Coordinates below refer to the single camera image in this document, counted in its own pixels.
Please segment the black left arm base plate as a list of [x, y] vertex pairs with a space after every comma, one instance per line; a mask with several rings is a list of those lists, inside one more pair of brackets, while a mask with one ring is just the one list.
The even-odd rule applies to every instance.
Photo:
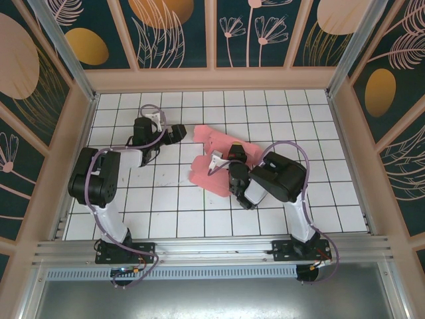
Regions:
[[132, 243], [130, 249], [131, 251], [100, 241], [95, 246], [95, 263], [97, 265], [140, 264], [142, 259], [147, 264], [153, 263], [155, 243]]

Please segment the grey metal sheet panel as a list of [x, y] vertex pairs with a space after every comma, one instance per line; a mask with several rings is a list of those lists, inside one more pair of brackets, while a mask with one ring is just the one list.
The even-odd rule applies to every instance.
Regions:
[[342, 265], [327, 282], [293, 278], [49, 281], [36, 319], [405, 319], [376, 264]]

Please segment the small wired connector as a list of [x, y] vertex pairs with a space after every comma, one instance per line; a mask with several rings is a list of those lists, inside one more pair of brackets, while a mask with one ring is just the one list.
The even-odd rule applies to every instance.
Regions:
[[320, 259], [318, 261], [315, 261], [312, 265], [308, 266], [308, 270], [313, 271], [317, 270], [323, 266], [330, 265], [332, 263], [332, 258], [325, 253], [319, 252]]
[[120, 266], [112, 268], [110, 271], [111, 278], [135, 278], [139, 276], [145, 269], [146, 264], [138, 264], [136, 266]]

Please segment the aluminium profile rail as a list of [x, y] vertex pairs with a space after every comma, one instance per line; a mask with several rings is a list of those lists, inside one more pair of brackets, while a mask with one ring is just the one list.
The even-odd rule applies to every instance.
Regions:
[[[387, 262], [394, 257], [388, 239], [366, 233], [330, 234], [341, 263]], [[160, 266], [270, 264], [272, 241], [287, 235], [154, 239]], [[44, 241], [35, 250], [33, 266], [89, 267], [95, 265], [94, 241]]]

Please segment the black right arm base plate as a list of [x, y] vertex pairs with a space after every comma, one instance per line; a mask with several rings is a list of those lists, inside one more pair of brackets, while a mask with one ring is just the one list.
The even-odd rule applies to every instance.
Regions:
[[322, 261], [331, 260], [329, 241], [319, 239], [313, 244], [296, 243], [292, 240], [272, 241], [269, 253], [275, 261]]

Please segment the aluminium side rail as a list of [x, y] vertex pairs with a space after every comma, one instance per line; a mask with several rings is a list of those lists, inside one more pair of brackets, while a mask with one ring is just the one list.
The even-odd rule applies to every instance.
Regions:
[[359, 170], [356, 166], [353, 149], [349, 143], [348, 132], [343, 125], [343, 119], [339, 114], [339, 110], [336, 103], [334, 103], [332, 98], [328, 98], [327, 101], [329, 103], [335, 127], [339, 135], [341, 147], [343, 148], [343, 153], [345, 155], [347, 166], [353, 182], [353, 187], [355, 188], [355, 193], [359, 202], [359, 206], [361, 208], [361, 212], [363, 214], [363, 219], [365, 220], [367, 231], [371, 235], [376, 235], [377, 230], [373, 221], [373, 217], [371, 216], [369, 211], [369, 204], [367, 203], [367, 199], [365, 198], [365, 191], [362, 188], [361, 176], [359, 175]]
[[68, 193], [68, 184], [80, 151], [87, 145], [97, 103], [97, 99], [87, 102], [83, 98], [71, 98], [61, 115], [50, 157], [54, 167], [49, 172], [60, 181], [57, 187], [60, 193], [52, 200], [54, 215], [48, 236], [50, 241], [61, 240], [66, 235], [74, 205], [74, 198]]

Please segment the pink paper box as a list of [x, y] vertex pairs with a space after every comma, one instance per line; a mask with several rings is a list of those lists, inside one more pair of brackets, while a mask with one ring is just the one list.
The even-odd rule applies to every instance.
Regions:
[[207, 125], [196, 125], [194, 128], [193, 141], [202, 143], [205, 155], [197, 156], [192, 164], [189, 173], [189, 181], [211, 193], [221, 197], [231, 195], [229, 191], [229, 178], [226, 168], [208, 176], [211, 153], [217, 150], [223, 154], [224, 159], [228, 159], [228, 153], [233, 142], [240, 142], [247, 154], [247, 165], [252, 167], [260, 160], [263, 150], [256, 144], [244, 142], [232, 136], [219, 132]]

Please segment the aluminium corner post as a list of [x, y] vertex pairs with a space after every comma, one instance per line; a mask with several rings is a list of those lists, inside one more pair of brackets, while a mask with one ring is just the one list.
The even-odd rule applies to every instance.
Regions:
[[387, 3], [388, 0], [372, 0], [367, 7], [326, 89], [328, 99], [332, 99], [340, 89], [356, 58], [359, 56], [377, 22], [384, 13]]
[[33, 12], [39, 18], [41, 25], [44, 27], [47, 35], [51, 39], [56, 48], [58, 49], [58, 53], [63, 58], [66, 66], [69, 71], [73, 75], [76, 83], [82, 89], [84, 95], [89, 99], [89, 101], [93, 101], [96, 95], [95, 90], [92, 88], [87, 76], [84, 73], [84, 69], [82, 68], [80, 62], [76, 58], [75, 54], [72, 51], [72, 48], [68, 44], [62, 29], [56, 23], [53, 15], [48, 8], [48, 5], [44, 0], [27, 0]]

